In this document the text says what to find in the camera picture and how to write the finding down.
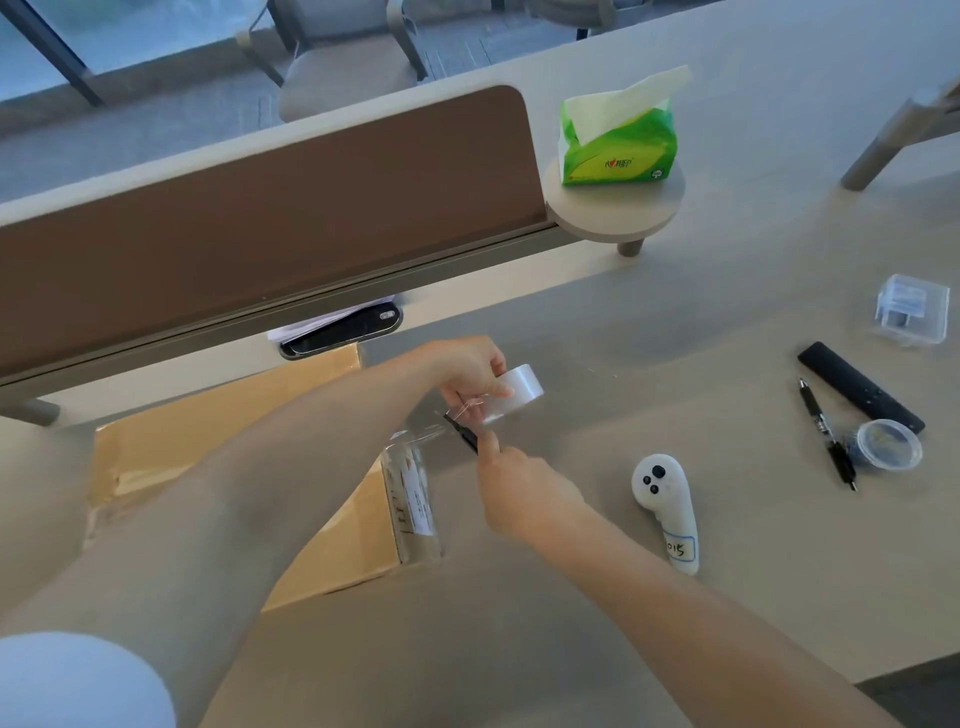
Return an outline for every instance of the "person's left hand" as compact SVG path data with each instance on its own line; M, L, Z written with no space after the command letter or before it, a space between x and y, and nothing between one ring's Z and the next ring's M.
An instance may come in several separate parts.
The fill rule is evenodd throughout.
M496 378L507 371L507 359L489 336L435 341L426 345L441 362L440 393L451 415L465 425L483 423L482 395L509 397L512 387Z

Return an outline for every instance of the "round stand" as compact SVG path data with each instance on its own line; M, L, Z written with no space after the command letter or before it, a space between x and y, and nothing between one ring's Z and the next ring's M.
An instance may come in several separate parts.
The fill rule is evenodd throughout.
M684 172L674 162L662 182L560 184L554 158L540 178L547 216L585 240L615 243L621 255L634 257L648 235L669 223L686 192Z

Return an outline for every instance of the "white controller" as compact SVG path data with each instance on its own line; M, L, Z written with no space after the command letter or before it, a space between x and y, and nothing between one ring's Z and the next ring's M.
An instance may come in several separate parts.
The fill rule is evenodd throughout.
M697 521L684 469L669 455L643 458L631 482L636 502L654 512L663 528L670 563L693 576L700 568Z

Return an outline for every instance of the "black pen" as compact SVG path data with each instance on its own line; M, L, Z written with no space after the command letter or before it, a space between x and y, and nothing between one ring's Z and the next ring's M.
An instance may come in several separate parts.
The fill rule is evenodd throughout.
M827 424L827 418L824 417L824 412L820 409L817 398L813 396L813 390L810 389L810 385L806 383L805 379L800 380L800 396L804 398L806 411L810 413L810 417L813 418L813 422L817 425L817 429L820 430L820 434L822 434L824 440L827 441L827 452L830 453L830 459L833 461L837 472L840 473L840 479L847 483L852 491L855 491L856 468L853 467L853 462L847 453L847 449L833 437L833 432L830 431L830 425Z
M470 449L474 452L477 452L477 436L476 433L471 430L469 427L465 427L454 420L447 414L444 414L444 419L453 425L453 428L460 433L460 436L464 439L464 442L470 446Z

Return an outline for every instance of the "forearm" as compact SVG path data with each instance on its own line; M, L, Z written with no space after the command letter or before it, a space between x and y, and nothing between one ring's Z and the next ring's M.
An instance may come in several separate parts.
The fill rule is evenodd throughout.
M695 725L898 725L762 619L575 511L535 549L617 624Z
M444 377L421 348L341 377L210 453L16 610L0 634L124 645L199 723L277 579Z

